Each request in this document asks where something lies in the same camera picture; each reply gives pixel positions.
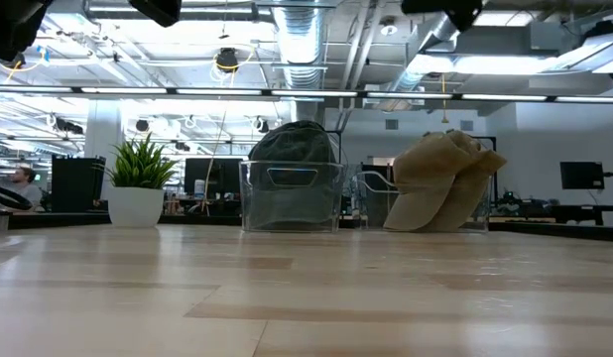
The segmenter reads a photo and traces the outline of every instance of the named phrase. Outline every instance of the white wall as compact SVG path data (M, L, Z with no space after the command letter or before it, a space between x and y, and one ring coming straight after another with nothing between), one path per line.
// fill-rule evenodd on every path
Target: white wall
M485 136L486 120L475 110L448 110L449 123L441 123L442 111L427 114L425 111L384 113L380 110L355 110L342 135L342 148L348 163L368 163L368 157L394 158L408 149L426 132L459 129L460 120L472 120L474 136ZM385 119L398 119L399 130L386 130ZM337 110L326 111L326 128L332 130L337 120Z
M613 105L518 103L487 119L490 135L508 160L499 172L499 188L522 198L557 198L562 204L594 204L587 190L563 190L559 163L602 162L613 172ZM600 204L613 204L613 178L592 191ZM613 213L605 214L613 225Z

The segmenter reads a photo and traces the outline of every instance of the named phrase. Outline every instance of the person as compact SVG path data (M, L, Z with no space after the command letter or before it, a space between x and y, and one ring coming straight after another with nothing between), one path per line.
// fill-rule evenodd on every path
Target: person
M40 205L40 200L42 199L42 191L37 186L32 184L35 178L36 172L33 169L17 168L16 171L11 175L11 183L13 185L7 187L9 190L27 198L32 204L31 210L36 209L36 207ZM18 210L9 207L3 208L14 211Z

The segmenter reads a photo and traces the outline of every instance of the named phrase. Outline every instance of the cap brim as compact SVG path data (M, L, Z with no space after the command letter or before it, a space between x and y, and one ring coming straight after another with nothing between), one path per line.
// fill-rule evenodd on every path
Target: cap brim
M453 232L457 230L474 213L488 185L489 179L467 183L456 182L443 206L422 230L428 232Z
M453 181L454 176L450 176L412 185L409 192L395 200L384 228L414 231L430 223L445 202Z

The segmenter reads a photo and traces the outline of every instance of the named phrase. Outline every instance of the ductwork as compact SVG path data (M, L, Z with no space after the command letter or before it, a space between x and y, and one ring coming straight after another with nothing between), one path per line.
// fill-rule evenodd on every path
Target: ductwork
M388 91L413 91L427 74L425 72L419 72L415 68L415 56L417 53L440 43L455 43L456 37L460 34L446 14L439 15L429 26L421 25L421 27L424 27L424 29L417 28L409 42L409 51L412 53L410 62L399 77L391 83L388 87ZM385 111L408 110L412 108L412 104L406 100L387 99L377 104L376 108Z
M282 61L297 64L284 69L287 87L291 89L320 89L321 69L302 67L300 64L317 64L321 60L323 11L317 8L274 8L278 25L278 46ZM312 101L292 103L292 121L311 120L323 122L323 105Z

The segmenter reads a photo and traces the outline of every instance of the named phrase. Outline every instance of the column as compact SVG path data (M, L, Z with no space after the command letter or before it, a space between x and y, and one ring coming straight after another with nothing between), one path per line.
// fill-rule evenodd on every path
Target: column
M124 141L124 123L121 117L120 100L90 100L88 104L88 121L86 125L85 158L106 158L106 168L115 166L115 149ZM104 176L101 199L107 199L112 184Z

